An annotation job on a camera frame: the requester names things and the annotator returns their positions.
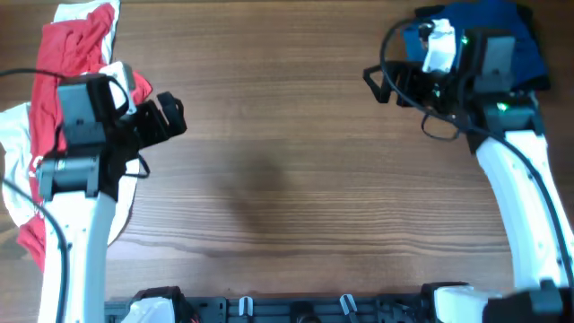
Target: red and white cloth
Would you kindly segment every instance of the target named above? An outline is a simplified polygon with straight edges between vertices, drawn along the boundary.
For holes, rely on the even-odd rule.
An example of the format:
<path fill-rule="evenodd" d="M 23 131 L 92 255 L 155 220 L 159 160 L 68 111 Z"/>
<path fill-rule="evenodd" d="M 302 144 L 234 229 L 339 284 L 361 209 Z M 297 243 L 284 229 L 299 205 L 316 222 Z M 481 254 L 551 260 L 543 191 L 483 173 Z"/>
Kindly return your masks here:
<path fill-rule="evenodd" d="M 119 0 L 61 4 L 54 22 L 42 29 L 36 67 L 69 76 L 98 72 L 110 62 L 118 17 Z M 141 75 L 135 73 L 134 77 L 136 90 L 131 94 L 135 104 L 138 104 L 150 94 L 152 87 Z M 28 179 L 30 184 L 24 190 L 31 193 L 34 201 L 38 203 L 42 200 L 38 192 L 38 182 L 33 174 L 42 156 L 54 146 L 56 126 L 63 121 L 57 99 L 58 82 L 55 77 L 37 74 L 32 88 L 31 104 L 24 103 L 0 114 L 0 141 L 6 150 L 6 177 L 21 188 L 26 188 L 23 179 Z M 28 118 L 25 118 L 25 113 L 22 112 L 27 110 L 29 114 Z M 10 125 L 6 125 L 6 120 L 11 121 Z M 58 147 L 65 149 L 62 135 Z M 130 161 L 126 166 L 128 172 L 139 171 L 138 161 Z M 109 243 L 119 234 L 127 219 L 134 198 L 135 182 L 134 178 L 123 178 L 120 181 L 120 196 L 114 219 L 117 224 L 112 224 Z M 3 189 L 3 192 L 10 215 L 14 222 L 21 226 L 18 242 L 32 254 L 43 270 L 46 243 L 43 217 L 31 210 L 30 204 L 23 202 L 9 189 Z"/>

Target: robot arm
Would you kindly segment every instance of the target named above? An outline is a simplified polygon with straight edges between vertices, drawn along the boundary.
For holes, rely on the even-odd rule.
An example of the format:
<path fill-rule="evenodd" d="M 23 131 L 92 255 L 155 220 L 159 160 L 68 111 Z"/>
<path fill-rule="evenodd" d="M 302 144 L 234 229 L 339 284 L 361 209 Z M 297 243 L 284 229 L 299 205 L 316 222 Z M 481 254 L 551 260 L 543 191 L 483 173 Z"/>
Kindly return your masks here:
<path fill-rule="evenodd" d="M 397 105 L 415 107 L 466 134 L 500 207 L 516 288 L 515 294 L 502 297 L 468 284 L 426 284 L 422 293 L 431 303 L 430 317 L 443 322 L 537 322 L 571 315 L 574 238 L 552 181 L 538 102 L 533 93 L 512 89 L 516 40 L 506 31 L 471 29 L 461 32 L 457 45 L 454 31 L 435 30 L 448 23 L 425 21 L 419 36 L 428 43 L 427 58 L 432 59 L 424 65 L 386 62 L 393 32 L 412 22 L 399 22 L 388 32 L 381 65 L 366 69 L 363 79 L 378 102 L 387 103 L 395 91 Z M 452 48 L 457 48 L 455 64 Z M 370 78 L 377 70 L 385 76 L 380 87 Z"/>
<path fill-rule="evenodd" d="M 548 167 L 544 136 L 529 130 L 511 131 L 507 132 L 506 139 L 520 149 L 542 175 L 571 254 L 574 237 Z M 532 176 L 513 152 L 493 139 L 487 139 L 479 146 L 476 157 L 491 182 L 509 238 L 515 292 L 524 292 L 532 297 L 533 292 L 529 291 L 535 291 L 535 294 L 542 295 L 541 299 L 547 301 L 540 306 L 543 312 L 563 312 L 563 307 L 554 307 L 556 303 L 563 306 L 555 287 L 567 289 L 568 280 L 565 267 L 560 261 L 552 219 Z M 541 289 L 541 282 L 552 284 L 543 285 Z M 491 303 L 494 300 L 506 301 L 502 305 L 508 312 L 512 312 L 514 306 L 524 315 L 521 318 L 520 314 L 514 312 L 506 320 L 500 321 L 527 321 L 540 315 L 540 312 L 533 312 L 528 302 L 521 303 L 520 300 L 513 300 L 512 296 L 504 300 L 498 292 L 476 291 L 468 285 L 439 288 L 434 292 L 434 300 L 436 316 L 442 322 L 486 322 L 488 320 L 484 313 L 489 300 Z M 499 312 L 492 316 L 501 319 Z"/>
<path fill-rule="evenodd" d="M 64 233 L 69 265 L 63 267 L 61 241 L 46 221 L 39 322 L 103 320 L 107 241 L 126 162 L 187 130 L 183 106 L 170 93 L 158 95 L 161 111 L 149 100 L 127 113 L 129 100 L 116 109 L 110 82 L 104 74 L 88 74 L 58 86 L 67 147 L 44 157 L 37 178 L 44 207 Z"/>

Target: blue cloth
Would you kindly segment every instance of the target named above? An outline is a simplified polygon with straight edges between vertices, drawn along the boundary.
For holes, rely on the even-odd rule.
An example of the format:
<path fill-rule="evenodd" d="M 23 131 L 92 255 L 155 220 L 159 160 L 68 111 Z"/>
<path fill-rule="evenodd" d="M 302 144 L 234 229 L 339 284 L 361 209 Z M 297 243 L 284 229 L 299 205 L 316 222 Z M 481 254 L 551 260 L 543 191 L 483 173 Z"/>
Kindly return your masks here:
<path fill-rule="evenodd" d="M 511 31 L 517 39 L 512 57 L 515 86 L 537 76 L 548 74 L 535 41 L 530 37 L 527 27 L 518 16 L 516 4 L 502 0 L 456 3 L 447 5 L 442 12 L 428 18 L 449 19 L 450 24 L 456 30 L 457 44 L 464 29 L 485 27 Z M 408 60 L 422 62 L 426 51 L 422 49 L 417 27 L 411 26 L 405 29 L 403 37 Z"/>

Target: wire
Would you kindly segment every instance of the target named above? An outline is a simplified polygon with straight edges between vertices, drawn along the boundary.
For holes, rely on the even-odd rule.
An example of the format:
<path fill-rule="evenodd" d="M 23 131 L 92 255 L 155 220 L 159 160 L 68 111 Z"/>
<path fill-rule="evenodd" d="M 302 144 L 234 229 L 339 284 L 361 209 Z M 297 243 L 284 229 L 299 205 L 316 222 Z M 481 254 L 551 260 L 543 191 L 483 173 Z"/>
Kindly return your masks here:
<path fill-rule="evenodd" d="M 36 69 L 36 68 L 13 68 L 13 69 L 9 69 L 9 70 L 5 70 L 0 72 L 0 77 L 2 76 L 8 76 L 8 75 L 14 75 L 14 74 L 44 74 L 47 76 L 54 76 L 60 79 L 65 79 L 67 76 L 64 76 L 63 74 L 60 73 L 56 73 L 56 72 L 52 72 L 52 71 L 47 71 L 47 70 L 43 70 L 43 69 Z"/>
<path fill-rule="evenodd" d="M 391 27 L 388 30 L 387 34 L 385 35 L 385 38 L 383 39 L 383 42 L 381 44 L 379 54 L 380 54 L 380 67 L 381 67 L 381 70 L 383 72 L 383 75 L 387 78 L 387 80 L 392 80 L 392 78 L 390 77 L 388 70 L 387 70 L 387 62 L 385 61 L 385 53 L 387 52 L 388 43 L 392 39 L 393 35 L 395 34 L 395 31 L 399 27 L 406 25 L 406 24 L 416 23 L 416 22 L 418 22 L 418 20 L 416 20 L 416 19 L 405 19 L 405 20 L 402 20 L 400 22 L 397 22 L 393 25 L 393 27 Z M 469 79 L 469 74 L 463 76 L 463 80 L 467 81 L 468 79 Z M 508 148 L 510 151 L 512 151 L 519 158 L 519 160 L 521 160 L 524 163 L 524 165 L 528 169 L 528 172 L 530 173 L 530 175 L 532 176 L 536 185 L 538 186 L 538 189 L 540 190 L 540 193 L 542 194 L 544 201 L 546 203 L 546 206 L 548 208 L 548 213 L 550 214 L 550 217 L 552 219 L 552 225 L 554 228 L 554 232 L 556 234 L 556 240 L 558 242 L 558 247 L 560 250 L 561 262 L 562 262 L 562 265 L 564 266 L 564 271 L 566 272 L 566 278 L 568 280 L 568 285 L 572 291 L 572 301 L 574 302 L 574 274 L 572 273 L 572 264 L 570 261 L 570 255 L 568 254 L 568 249 L 566 247 L 566 240 L 564 239 L 564 234 L 562 232 L 560 219 L 558 218 L 558 214 L 556 212 L 556 208 L 554 206 L 554 203 L 552 202 L 552 197 L 550 196 L 550 193 L 548 192 L 548 188 L 544 184 L 544 180 L 543 180 L 542 176 L 540 175 L 538 170 L 536 170 L 536 168 L 533 166 L 532 162 L 530 162 L 528 160 L 528 158 L 522 152 L 520 152 L 520 150 L 518 150 L 517 147 L 515 147 L 514 145 L 509 143 L 504 137 L 496 135 L 491 131 L 488 131 L 488 130 L 485 130 L 485 129 L 482 129 L 479 127 L 463 126 L 463 125 L 459 124 L 458 122 L 456 122 L 454 120 L 454 118 L 452 118 L 451 116 L 442 116 L 442 115 L 436 113 L 433 109 L 425 108 L 421 103 L 413 100 L 408 95 L 406 95 L 404 92 L 402 92 L 396 86 L 395 83 L 393 83 L 393 82 L 387 82 L 387 83 L 393 89 L 393 91 L 396 92 L 397 95 L 399 95 L 401 98 L 403 98 L 403 100 L 405 100 L 411 106 L 415 107 L 416 109 L 418 109 L 419 111 L 421 111 L 425 114 L 425 117 L 423 118 L 423 122 L 422 122 L 423 125 L 424 125 L 424 121 L 426 118 L 434 117 L 434 118 L 440 119 L 442 121 L 448 122 L 449 124 L 452 124 L 453 126 L 455 126 L 458 129 L 458 132 L 463 132 L 463 133 L 475 132 L 475 133 L 480 134 L 480 135 L 485 135 L 487 137 L 490 137 L 490 138 L 496 140 L 500 144 L 504 145 L 506 148 Z M 462 82 L 459 85 L 460 87 L 458 88 L 459 99 L 461 100 L 461 104 L 462 104 L 462 100 L 463 100 L 463 97 L 461 95 L 464 95 L 464 85 L 465 85 L 465 82 Z"/>
<path fill-rule="evenodd" d="M 150 170 L 150 166 L 147 164 L 147 161 L 145 161 L 145 159 L 143 158 L 143 156 L 141 154 L 137 154 L 137 159 L 140 161 L 140 164 L 142 164 L 143 170 L 145 171 L 144 174 L 139 173 L 139 174 L 124 174 L 124 176 L 128 176 L 128 177 L 133 177 L 133 178 L 137 178 L 137 179 L 147 179 L 150 177 L 150 174 L 152 173 L 152 171 Z"/>
<path fill-rule="evenodd" d="M 65 304 L 65 297 L 67 293 L 67 285 L 68 285 L 68 247 L 67 242 L 65 240 L 64 232 L 59 224 L 56 222 L 54 215 L 52 215 L 44 206 L 39 205 L 38 203 L 34 202 L 31 196 L 24 193 L 16 184 L 12 183 L 12 181 L 6 179 L 4 174 L 2 174 L 2 183 L 9 187 L 11 190 L 16 192 L 18 195 L 22 196 L 24 199 L 32 203 L 35 207 L 37 207 L 43 214 L 44 217 L 52 224 L 54 227 L 54 232 L 56 233 L 57 240 L 58 240 L 58 248 L 60 249 L 60 259 L 61 259 L 61 276 L 60 276 L 60 294 L 57 300 L 57 312 L 56 312 L 56 322 L 61 323 L 64 321 L 64 304 Z"/>
<path fill-rule="evenodd" d="M 460 137 L 460 130 L 459 129 L 457 129 L 457 131 L 451 137 L 441 137 L 441 136 L 437 136 L 437 135 L 433 135 L 433 134 L 429 133 L 424 127 L 424 125 L 426 125 L 428 119 L 429 119 L 429 115 L 425 114 L 424 117 L 422 117 L 422 121 L 421 121 L 421 130 L 426 136 L 428 136 L 432 139 L 435 139 L 435 140 L 440 140 L 440 141 L 444 141 L 444 142 L 448 142 L 448 143 L 453 142 L 453 141 L 457 140 L 458 137 Z"/>

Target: wood grain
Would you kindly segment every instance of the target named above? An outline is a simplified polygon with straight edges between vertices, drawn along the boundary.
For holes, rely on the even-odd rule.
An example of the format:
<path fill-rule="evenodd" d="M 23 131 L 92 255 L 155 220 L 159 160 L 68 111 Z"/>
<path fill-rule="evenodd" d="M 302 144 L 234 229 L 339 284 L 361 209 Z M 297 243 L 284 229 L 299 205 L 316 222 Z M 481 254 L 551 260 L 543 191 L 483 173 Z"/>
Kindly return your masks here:
<path fill-rule="evenodd" d="M 123 4 L 115 59 L 182 99 L 189 129 L 143 151 L 152 176 L 109 248 L 107 297 L 168 284 L 231 297 L 403 292 L 441 280 L 508 289 L 498 207 L 465 141 L 426 138 L 418 113 L 377 104 L 361 79 L 390 24 L 427 4 Z M 554 23 L 573 5 L 528 4 L 554 85 L 540 95 L 552 170 L 573 214 L 574 37 Z M 0 68 L 34 65 L 55 10 L 1 7 Z M 30 77 L 0 80 L 0 109 L 30 88 Z M 40 273 L 5 213 L 0 229 L 0 322 L 33 321 Z"/>

